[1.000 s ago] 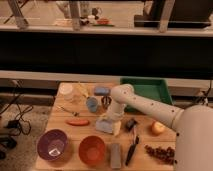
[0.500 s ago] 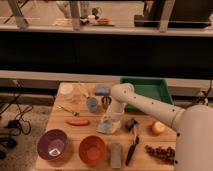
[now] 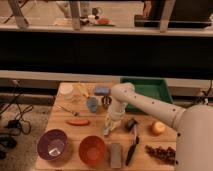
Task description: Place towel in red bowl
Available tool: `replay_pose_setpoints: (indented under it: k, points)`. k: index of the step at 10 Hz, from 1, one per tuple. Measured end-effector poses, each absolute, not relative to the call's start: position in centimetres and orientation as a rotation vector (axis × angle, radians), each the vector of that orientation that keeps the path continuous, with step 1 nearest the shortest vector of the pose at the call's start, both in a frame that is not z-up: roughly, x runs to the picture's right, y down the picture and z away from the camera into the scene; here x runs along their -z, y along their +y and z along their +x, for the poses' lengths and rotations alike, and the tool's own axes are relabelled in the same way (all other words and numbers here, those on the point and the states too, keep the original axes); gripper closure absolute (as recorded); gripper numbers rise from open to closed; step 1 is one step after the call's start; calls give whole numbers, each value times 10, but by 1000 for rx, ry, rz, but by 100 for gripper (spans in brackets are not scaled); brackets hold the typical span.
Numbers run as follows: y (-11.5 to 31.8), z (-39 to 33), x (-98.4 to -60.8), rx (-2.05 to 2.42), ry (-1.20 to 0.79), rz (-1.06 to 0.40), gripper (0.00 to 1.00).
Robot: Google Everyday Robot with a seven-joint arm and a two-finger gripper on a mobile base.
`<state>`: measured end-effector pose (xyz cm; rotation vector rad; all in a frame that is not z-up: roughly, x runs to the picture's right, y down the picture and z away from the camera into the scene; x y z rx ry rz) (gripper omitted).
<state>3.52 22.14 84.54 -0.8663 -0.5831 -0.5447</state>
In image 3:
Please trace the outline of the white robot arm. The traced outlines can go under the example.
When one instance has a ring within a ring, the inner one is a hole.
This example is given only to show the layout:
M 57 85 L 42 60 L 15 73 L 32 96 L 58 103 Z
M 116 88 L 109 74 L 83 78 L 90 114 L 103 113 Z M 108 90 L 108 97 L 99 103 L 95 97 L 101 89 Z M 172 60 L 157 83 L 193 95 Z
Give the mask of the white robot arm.
M 131 104 L 177 132 L 175 171 L 213 171 L 213 107 L 183 108 L 135 92 L 131 83 L 111 88 L 108 115 L 120 120 Z

